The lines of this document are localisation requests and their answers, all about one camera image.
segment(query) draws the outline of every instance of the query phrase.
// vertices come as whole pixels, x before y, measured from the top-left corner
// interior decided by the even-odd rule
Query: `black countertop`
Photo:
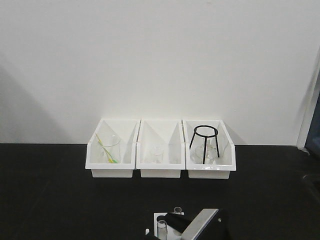
[[[320,161],[292,146],[236,146],[229,180],[92,178],[83,144],[0,144],[0,157],[2,240],[140,240],[175,206],[226,209],[235,240],[320,239],[320,201],[303,181]]]

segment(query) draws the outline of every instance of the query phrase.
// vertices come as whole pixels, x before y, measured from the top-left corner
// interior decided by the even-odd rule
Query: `white wall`
[[[0,142],[86,143],[101,116],[223,119],[295,145],[319,0],[0,0]]]

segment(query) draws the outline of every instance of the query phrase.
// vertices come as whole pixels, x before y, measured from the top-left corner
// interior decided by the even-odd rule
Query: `black wire tripod stand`
[[[199,128],[210,128],[210,129],[213,129],[214,134],[213,134],[213,135],[203,135],[203,134],[200,134],[200,133],[197,132],[197,130],[198,130]],[[193,135],[192,135],[192,139],[191,139],[191,143],[190,143],[189,149],[191,149],[192,143],[193,143],[193,141],[194,141],[194,139],[195,139],[195,135],[204,138],[203,163],[202,163],[202,164],[205,164],[206,151],[207,151],[207,140],[208,140],[209,138],[215,138],[216,152],[217,152],[218,158],[220,158],[219,147],[218,147],[218,138],[217,138],[217,136],[218,136],[218,130],[217,130],[215,127],[209,126],[209,125],[198,125],[198,126],[196,126],[196,127],[193,129]]]

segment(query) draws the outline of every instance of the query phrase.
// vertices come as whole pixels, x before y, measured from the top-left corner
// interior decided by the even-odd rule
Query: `door frame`
[[[296,146],[298,148],[304,148],[307,141],[311,121],[314,116],[314,112],[315,112],[315,108],[317,105],[317,100],[320,92],[320,74],[319,73],[320,73],[320,48],[316,55],[315,67],[313,70],[311,83],[306,93],[307,101],[305,105],[305,111],[303,115],[300,132],[296,141]]]

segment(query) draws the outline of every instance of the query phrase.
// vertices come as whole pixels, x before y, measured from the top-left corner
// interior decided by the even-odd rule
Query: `plastic bin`
[[[140,127],[139,120],[102,118],[87,144],[85,168],[91,169],[94,178],[132,178],[136,165],[136,144]],[[111,163],[99,143],[110,136],[119,138],[120,159]]]
[[[142,120],[136,150],[142,178],[180,178],[186,169],[181,120]]]
[[[209,125],[218,130],[217,142],[220,157],[213,164],[199,164],[193,161],[197,145],[200,140],[189,146],[194,133],[194,128],[199,125]],[[183,133],[185,138],[186,169],[192,179],[228,179],[230,171],[236,170],[236,151],[226,126],[222,120],[183,120]]]

